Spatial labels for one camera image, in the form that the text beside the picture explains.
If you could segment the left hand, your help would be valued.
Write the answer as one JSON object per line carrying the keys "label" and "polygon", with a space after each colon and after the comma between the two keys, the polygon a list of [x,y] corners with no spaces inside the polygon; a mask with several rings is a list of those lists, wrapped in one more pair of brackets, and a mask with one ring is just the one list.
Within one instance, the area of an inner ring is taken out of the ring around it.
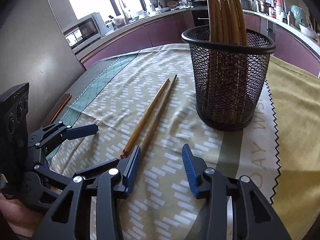
{"label": "left hand", "polygon": [[7,200],[1,194],[1,212],[14,233],[31,238],[43,219],[43,215],[29,210],[19,200]]}

